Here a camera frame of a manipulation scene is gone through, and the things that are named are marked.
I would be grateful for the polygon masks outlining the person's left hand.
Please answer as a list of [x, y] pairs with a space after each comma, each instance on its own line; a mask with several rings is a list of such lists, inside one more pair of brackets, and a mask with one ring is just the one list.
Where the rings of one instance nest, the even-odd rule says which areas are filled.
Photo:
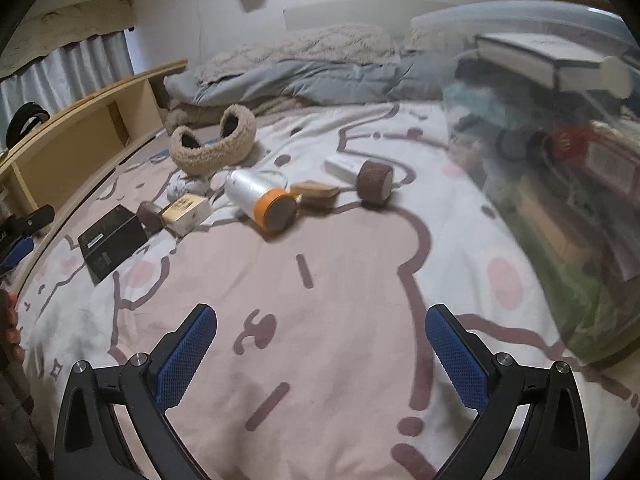
[[17, 328], [17, 296], [5, 289], [1, 291], [1, 347], [6, 355], [20, 364], [24, 362], [25, 352], [21, 346], [21, 332]]

